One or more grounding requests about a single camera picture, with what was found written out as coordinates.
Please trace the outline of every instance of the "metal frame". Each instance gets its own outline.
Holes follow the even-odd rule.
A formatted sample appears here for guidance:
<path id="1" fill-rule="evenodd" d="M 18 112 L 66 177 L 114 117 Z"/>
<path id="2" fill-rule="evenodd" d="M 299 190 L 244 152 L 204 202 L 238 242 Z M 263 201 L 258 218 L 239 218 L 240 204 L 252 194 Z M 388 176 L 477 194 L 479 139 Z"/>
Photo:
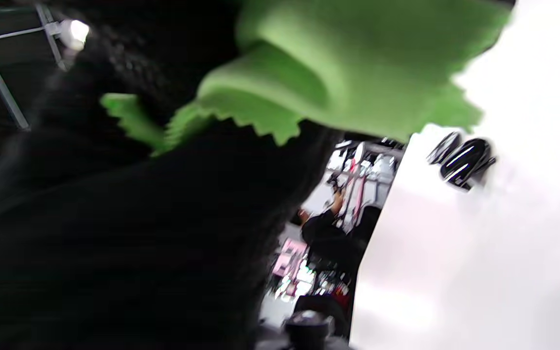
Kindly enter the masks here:
<path id="1" fill-rule="evenodd" d="M 347 171 L 336 171 L 334 169 L 328 169 L 329 171 L 335 171 L 336 173 L 341 173 L 342 175 L 347 175 L 347 181 L 351 181 L 351 186 L 349 188 L 349 191 L 347 191 L 345 193 L 345 203 L 343 204 L 343 207 L 341 208 L 341 218 L 342 218 L 342 224 L 343 224 L 343 228 L 350 230 L 356 223 L 355 223 L 355 218 L 353 217 L 353 215 L 349 215 L 350 217 L 350 221 L 347 222 L 347 213 L 349 211 L 349 207 L 350 207 L 350 201 L 351 198 L 353 196 L 354 190 L 356 188 L 356 182 L 359 179 L 362 179 L 363 182 L 360 185 L 360 188 L 362 190 L 362 194 L 361 194 L 361 198 L 364 198 L 364 184 L 365 182 L 375 182 L 377 184 L 377 186 L 380 185 L 387 185 L 388 186 L 388 190 L 391 187 L 391 184 L 394 181 L 394 177 L 389 180 L 389 181 L 381 181 L 380 179 L 377 180 L 373 180 L 373 179 L 369 179 L 366 175 L 365 176 L 360 176 L 360 167 L 362 164 L 362 161 L 364 161 L 365 159 L 365 155 L 368 152 L 372 152 L 372 153 L 378 153 L 380 155 L 384 155 L 384 156 L 392 156 L 397 158 L 399 161 L 401 161 L 403 159 L 403 156 L 405 154 L 405 150 L 402 149 L 393 149 L 393 148 L 389 148 L 386 146 L 381 146 L 380 144 L 375 144 L 375 143 L 371 143 L 371 142 L 360 142 L 363 146 L 364 146 L 364 152 L 360 155 L 360 159 L 358 160 L 357 164 L 356 164 L 356 169 L 353 172 L 347 172 Z M 342 147 L 338 147 L 337 149 L 342 149 L 342 148 L 346 148 L 349 147 L 349 144 L 344 145 Z M 358 211 L 360 210 L 360 207 L 362 206 L 362 202 L 359 202 L 358 205 L 356 206 L 358 208 Z"/>
<path id="2" fill-rule="evenodd" d="M 38 18 L 40 18 L 41 27 L 26 29 L 24 31 L 17 31 L 12 33 L 6 33 L 0 35 L 0 40 L 3 38 L 10 38 L 16 37 L 19 35 L 29 34 L 29 33 L 37 33 L 39 31 L 44 31 L 45 35 L 47 36 L 47 42 L 51 47 L 51 51 L 53 52 L 53 57 L 55 58 L 55 62 L 61 69 L 65 69 L 64 61 L 62 60 L 62 54 L 60 53 L 60 49 L 57 47 L 57 43 L 55 42 L 55 38 L 53 37 L 53 32 L 49 30 L 50 27 L 55 25 L 55 20 L 53 19 L 53 15 L 44 6 L 36 5 L 35 10 L 38 12 Z M 0 74 L 0 96 L 6 105 L 6 108 L 14 117 L 14 121 L 17 124 L 19 129 L 30 129 L 29 123 L 27 122 L 27 118 L 23 115 L 23 112 L 18 107 L 18 104 L 14 100 L 12 93 L 10 93 L 10 89 L 7 87 L 6 82 L 4 82 L 1 74 Z"/>

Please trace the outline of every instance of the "black knob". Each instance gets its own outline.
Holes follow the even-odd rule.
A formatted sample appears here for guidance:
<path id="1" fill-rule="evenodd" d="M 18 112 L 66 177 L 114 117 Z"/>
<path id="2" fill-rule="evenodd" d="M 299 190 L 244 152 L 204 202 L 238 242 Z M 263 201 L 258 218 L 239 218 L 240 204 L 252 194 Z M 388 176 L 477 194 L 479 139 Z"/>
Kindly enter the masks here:
<path id="1" fill-rule="evenodd" d="M 460 146 L 461 142 L 462 135 L 460 133 L 450 133 L 440 141 L 438 146 L 436 146 L 431 153 L 429 153 L 427 162 L 429 162 L 429 164 L 442 164 L 444 160 Z"/>
<path id="2" fill-rule="evenodd" d="M 284 330 L 295 350 L 324 350 L 333 318 L 311 310 L 297 312 L 284 322 Z"/>
<path id="3" fill-rule="evenodd" d="M 487 140 L 475 138 L 465 142 L 451 153 L 440 168 L 444 181 L 465 190 L 471 189 L 471 178 L 480 178 L 487 168 L 496 162 L 491 157 L 491 146 Z"/>

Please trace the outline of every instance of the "black jacket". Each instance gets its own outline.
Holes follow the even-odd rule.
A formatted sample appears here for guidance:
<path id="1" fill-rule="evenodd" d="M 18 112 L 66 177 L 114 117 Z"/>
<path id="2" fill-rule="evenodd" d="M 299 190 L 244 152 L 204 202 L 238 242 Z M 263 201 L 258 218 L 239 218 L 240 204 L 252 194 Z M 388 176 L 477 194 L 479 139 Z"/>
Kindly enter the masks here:
<path id="1" fill-rule="evenodd" d="M 252 347 L 269 256 L 340 134 L 303 122 L 278 148 L 218 122 L 149 159 L 100 96 L 138 93 L 165 122 L 236 54 L 234 12 L 207 0 L 54 2 L 94 32 L 0 159 L 0 349 Z"/>
<path id="2" fill-rule="evenodd" d="M 346 233 L 334 225 L 336 215 L 327 210 L 305 222 L 302 238 L 310 247 L 309 253 L 338 264 L 355 277 L 381 213 L 380 208 L 366 206 L 360 222 Z"/>

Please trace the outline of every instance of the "white wall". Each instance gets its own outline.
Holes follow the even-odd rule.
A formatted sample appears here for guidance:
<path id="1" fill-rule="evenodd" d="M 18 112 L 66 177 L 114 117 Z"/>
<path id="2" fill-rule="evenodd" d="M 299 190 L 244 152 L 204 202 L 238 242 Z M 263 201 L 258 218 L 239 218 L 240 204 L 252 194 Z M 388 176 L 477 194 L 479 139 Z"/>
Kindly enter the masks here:
<path id="1" fill-rule="evenodd" d="M 365 255 L 357 350 L 560 350 L 560 0 L 519 0 L 499 44 L 459 81 L 498 162 L 484 188 L 442 182 L 407 147 Z"/>
<path id="2" fill-rule="evenodd" d="M 293 315 L 293 309 L 298 299 L 275 299 L 273 295 L 266 294 L 262 299 L 259 319 L 264 319 L 267 326 L 281 328 L 282 323 Z"/>
<path id="3" fill-rule="evenodd" d="M 313 193 L 306 199 L 304 204 L 302 204 L 302 208 L 313 213 L 313 215 L 322 213 L 325 210 L 325 202 L 333 199 L 332 187 L 325 183 L 330 175 L 331 171 L 325 172 L 320 184 L 314 189 Z"/>

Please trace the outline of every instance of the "green felt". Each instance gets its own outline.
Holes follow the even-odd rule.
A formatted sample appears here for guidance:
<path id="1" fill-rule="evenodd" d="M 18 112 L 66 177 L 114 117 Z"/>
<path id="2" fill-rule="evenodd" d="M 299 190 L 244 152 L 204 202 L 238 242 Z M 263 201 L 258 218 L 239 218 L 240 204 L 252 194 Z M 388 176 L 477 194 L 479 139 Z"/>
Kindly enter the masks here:
<path id="1" fill-rule="evenodd" d="M 243 0 L 242 56 L 209 73 L 177 111 L 168 148 L 211 115 L 278 145 L 298 135 L 302 119 L 400 141 L 427 123 L 470 129 L 480 111 L 451 77 L 508 18 L 488 0 Z"/>
<path id="2" fill-rule="evenodd" d="M 111 117 L 120 118 L 118 126 L 130 138 L 146 143 L 156 153 L 166 151 L 164 131 L 146 117 L 138 97 L 124 93 L 107 93 L 101 104 Z"/>

